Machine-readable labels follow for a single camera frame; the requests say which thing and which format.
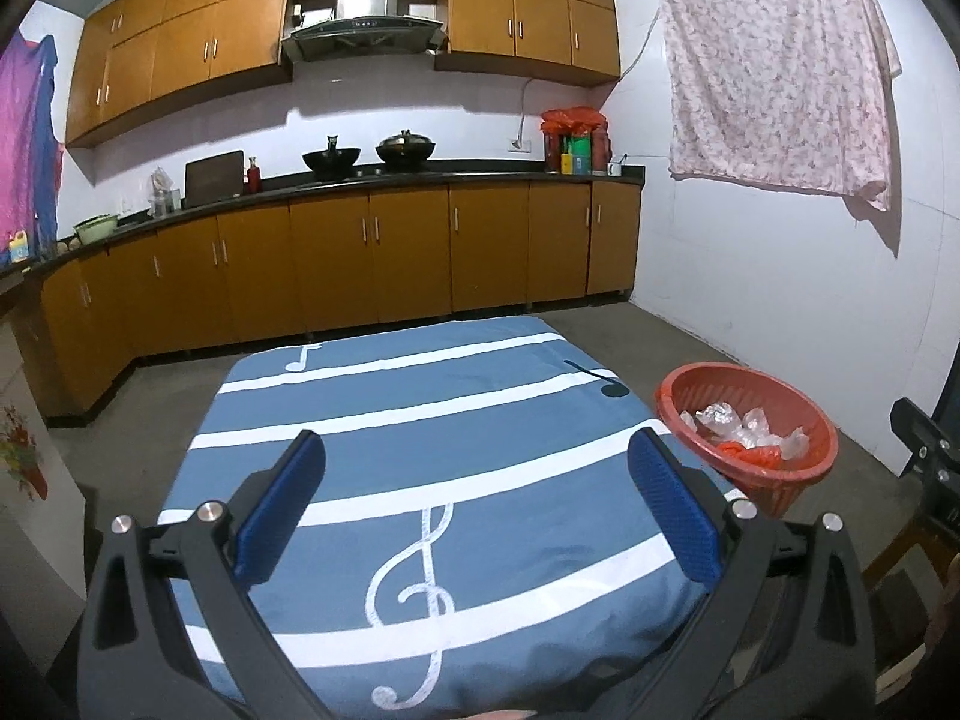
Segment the wooden kitchen cabinets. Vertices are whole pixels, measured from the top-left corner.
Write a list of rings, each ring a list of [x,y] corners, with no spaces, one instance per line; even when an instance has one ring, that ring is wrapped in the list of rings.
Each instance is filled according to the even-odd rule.
[[[65,140],[91,148],[293,65],[370,54],[603,85],[620,73],[615,0],[114,0],[86,18]]]
[[[133,364],[335,330],[628,294],[640,177],[376,177],[153,223],[26,273],[11,321],[44,418]]]

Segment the magenta blue hanging cloth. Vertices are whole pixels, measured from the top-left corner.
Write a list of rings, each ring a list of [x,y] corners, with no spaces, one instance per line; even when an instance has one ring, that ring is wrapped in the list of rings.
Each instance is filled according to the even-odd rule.
[[[45,257],[57,242],[57,197],[64,145],[53,130],[57,49],[48,34],[39,43],[16,31],[2,54],[2,268],[11,263],[8,236],[24,229],[31,257]]]

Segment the blue music-note table cloth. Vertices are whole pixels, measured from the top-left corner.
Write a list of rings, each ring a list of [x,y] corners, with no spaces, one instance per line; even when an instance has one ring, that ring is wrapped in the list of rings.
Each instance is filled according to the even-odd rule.
[[[532,317],[241,359],[161,511],[189,517],[302,431],[325,475],[252,603],[335,715],[583,702],[703,598],[631,481],[654,415]]]

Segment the dark cutting board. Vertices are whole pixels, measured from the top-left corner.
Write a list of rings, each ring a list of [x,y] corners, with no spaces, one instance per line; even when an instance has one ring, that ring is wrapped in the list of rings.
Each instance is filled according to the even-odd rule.
[[[197,208],[239,197],[244,188],[244,151],[190,161],[184,172],[184,206]]]

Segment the yellow detergent bottle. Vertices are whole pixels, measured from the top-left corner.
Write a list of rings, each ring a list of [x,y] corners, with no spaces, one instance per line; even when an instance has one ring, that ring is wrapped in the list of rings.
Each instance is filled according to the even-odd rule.
[[[14,231],[8,236],[8,256],[11,263],[23,263],[31,257],[29,234],[24,230]]]

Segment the pink floral hanging cloth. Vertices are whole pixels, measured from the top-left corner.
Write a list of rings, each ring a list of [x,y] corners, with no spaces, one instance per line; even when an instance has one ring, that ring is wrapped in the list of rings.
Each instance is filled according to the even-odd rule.
[[[889,211],[900,59],[877,0],[659,0],[670,172]]]

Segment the black wok with utensil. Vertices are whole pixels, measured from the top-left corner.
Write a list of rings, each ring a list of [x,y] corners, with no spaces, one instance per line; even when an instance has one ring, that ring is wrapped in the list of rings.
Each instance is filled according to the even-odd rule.
[[[360,154],[361,149],[354,146],[340,148],[337,135],[329,135],[327,145],[319,151],[304,153],[302,162],[318,181],[336,181],[355,174]]]

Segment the range hood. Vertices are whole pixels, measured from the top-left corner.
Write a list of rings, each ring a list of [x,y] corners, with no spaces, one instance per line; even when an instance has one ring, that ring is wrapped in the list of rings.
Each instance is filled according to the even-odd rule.
[[[449,41],[441,0],[288,0],[281,52],[295,64],[360,55],[436,55]]]

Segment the orange bag with groceries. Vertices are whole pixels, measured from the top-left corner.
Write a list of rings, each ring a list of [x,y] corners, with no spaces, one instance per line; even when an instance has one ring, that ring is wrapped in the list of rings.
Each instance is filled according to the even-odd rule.
[[[548,174],[603,176],[610,161],[607,117],[594,107],[574,106],[540,114]]]

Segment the red bottle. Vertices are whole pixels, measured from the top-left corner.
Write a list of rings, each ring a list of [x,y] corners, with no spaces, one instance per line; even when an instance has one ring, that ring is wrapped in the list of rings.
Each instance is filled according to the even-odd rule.
[[[259,193],[261,185],[262,177],[260,177],[260,167],[257,166],[256,158],[251,156],[251,158],[249,158],[249,164],[247,165],[247,171],[245,171],[245,190],[249,193]]]

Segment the lower wooden kitchen cabinets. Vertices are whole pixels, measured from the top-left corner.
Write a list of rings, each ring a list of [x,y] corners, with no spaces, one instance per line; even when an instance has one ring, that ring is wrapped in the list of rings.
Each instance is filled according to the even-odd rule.
[[[335,330],[628,294],[640,177],[376,177],[153,223],[26,273],[11,321],[44,418],[133,364]]]

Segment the white flower-decal cabinet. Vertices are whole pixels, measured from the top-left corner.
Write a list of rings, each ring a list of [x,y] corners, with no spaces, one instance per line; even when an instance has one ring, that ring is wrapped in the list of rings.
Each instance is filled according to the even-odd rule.
[[[86,605],[85,498],[47,432],[2,325],[2,617],[45,673]]]

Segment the orange plastic bag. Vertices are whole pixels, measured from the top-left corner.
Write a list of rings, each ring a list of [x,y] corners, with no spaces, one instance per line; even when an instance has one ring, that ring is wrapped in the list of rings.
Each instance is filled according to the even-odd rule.
[[[777,445],[748,445],[736,440],[725,440],[718,445],[718,452],[724,463],[737,473],[765,475],[777,472],[784,465],[781,449]]]

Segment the clear bubble wrap sheet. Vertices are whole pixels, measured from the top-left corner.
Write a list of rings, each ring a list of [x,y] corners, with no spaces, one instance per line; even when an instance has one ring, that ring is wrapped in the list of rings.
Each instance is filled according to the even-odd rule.
[[[811,439],[802,427],[794,429],[789,436],[773,433],[763,408],[752,408],[740,416],[731,403],[715,401],[695,413],[682,411],[680,419],[688,429],[715,447],[725,440],[736,440],[748,447],[777,445],[784,461],[802,460],[811,448]]]

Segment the wooden chair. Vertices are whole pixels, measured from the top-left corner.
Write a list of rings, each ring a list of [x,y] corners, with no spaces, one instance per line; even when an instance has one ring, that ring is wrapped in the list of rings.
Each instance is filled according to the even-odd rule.
[[[958,686],[958,535],[918,512],[862,574],[874,623],[877,713],[944,707]]]

